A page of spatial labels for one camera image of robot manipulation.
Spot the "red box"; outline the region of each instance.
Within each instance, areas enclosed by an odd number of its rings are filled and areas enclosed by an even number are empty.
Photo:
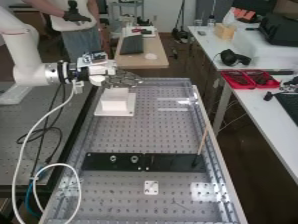
[[[271,75],[261,70],[243,71],[249,78],[255,83],[255,87],[259,89],[275,89],[279,88],[279,82],[271,77]]]
[[[242,71],[222,71],[222,77],[234,89],[254,89],[255,83]]]

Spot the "white cable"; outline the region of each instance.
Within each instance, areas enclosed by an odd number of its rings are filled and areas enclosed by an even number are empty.
[[[80,205],[81,205],[81,184],[80,184],[80,179],[78,179],[77,172],[76,172],[76,170],[73,169],[73,167],[72,167],[70,165],[65,164],[65,163],[54,163],[54,164],[50,164],[50,165],[45,166],[45,167],[36,173],[36,175],[34,175],[34,179],[33,179],[33,195],[34,195],[34,200],[36,200],[37,206],[38,206],[38,208],[40,208],[40,211],[44,212],[44,208],[42,208],[42,206],[41,206],[41,204],[40,204],[40,200],[38,200],[38,196],[37,196],[37,192],[36,192],[36,181],[37,181],[37,179],[38,179],[38,175],[40,175],[48,168],[54,167],[54,166],[64,166],[64,167],[68,167],[68,168],[72,170],[72,172],[74,173],[74,177],[76,177],[76,180],[77,180],[77,190],[78,190],[77,207],[76,207],[76,209],[74,209],[74,211],[73,211],[73,214],[72,214],[70,218],[69,218],[68,221],[65,222],[65,224],[68,224],[68,223],[73,220],[73,218],[74,218],[74,216],[76,216],[76,214],[77,214],[77,211],[78,211],[78,209],[80,209]]]
[[[235,118],[231,122],[229,122],[225,127],[222,129],[219,129],[219,131],[222,131],[230,124],[233,124],[235,121],[238,121],[245,115],[247,115],[246,113],[242,114],[238,118]]]
[[[211,15],[214,16],[214,10],[215,10],[217,0],[213,1],[213,7],[211,7]]]
[[[17,218],[17,221],[21,223],[21,224],[25,224],[25,222],[22,221],[21,219],[21,216],[18,214],[18,210],[17,210],[17,206],[16,206],[16,178],[17,178],[17,173],[18,173],[18,169],[20,169],[20,165],[21,165],[21,159],[22,159],[22,154],[24,154],[24,150],[25,150],[25,145],[26,145],[26,142],[28,142],[28,139],[30,137],[30,134],[32,132],[34,131],[36,127],[40,125],[40,123],[44,121],[44,119],[52,114],[54,113],[61,107],[64,107],[69,101],[72,100],[72,97],[73,97],[73,94],[74,94],[74,88],[76,88],[76,81],[73,81],[73,88],[72,88],[72,93],[70,93],[70,96],[68,98],[68,100],[60,105],[57,106],[52,111],[49,111],[42,117],[41,119],[36,122],[34,126],[30,128],[26,136],[25,136],[25,139],[24,139],[24,142],[22,142],[22,145],[21,145],[21,150],[20,150],[20,155],[18,155],[18,160],[17,160],[17,164],[16,164],[16,170],[15,170],[15,174],[13,174],[13,178],[12,178],[12,208],[13,208],[13,212],[15,212],[15,215],[16,215],[16,218]]]

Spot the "computer monitor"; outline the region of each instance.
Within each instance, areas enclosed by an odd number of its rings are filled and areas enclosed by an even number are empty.
[[[233,7],[254,11],[258,15],[273,12],[277,0],[234,0]]]
[[[100,9],[100,14],[108,14],[108,4],[106,0],[96,0],[98,9]]]

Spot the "black device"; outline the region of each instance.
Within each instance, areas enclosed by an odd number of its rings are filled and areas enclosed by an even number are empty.
[[[278,93],[275,97],[298,126],[298,93]]]
[[[144,53],[142,35],[129,36],[124,38],[120,55]]]
[[[277,0],[234,0],[233,7],[254,11],[258,15],[273,12]]]
[[[247,31],[257,31],[258,28],[251,28],[251,27],[249,27],[249,28],[246,28],[245,30],[247,30]]]
[[[274,45],[298,47],[298,21],[279,14],[267,14],[259,31]]]
[[[150,31],[150,30],[142,30],[142,31],[141,31],[141,34],[144,34],[144,35],[149,35],[149,34],[152,34],[152,31]]]
[[[198,31],[198,35],[199,36],[206,36],[206,32],[205,31]]]
[[[221,52],[221,60],[222,63],[227,66],[233,66],[237,63],[249,65],[251,62],[251,58],[246,57],[245,55],[235,54],[230,49]]]

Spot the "black metal bracket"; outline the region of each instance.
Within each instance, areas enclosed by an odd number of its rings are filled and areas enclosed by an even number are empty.
[[[89,152],[81,169],[84,171],[206,172],[201,155],[157,153]]]

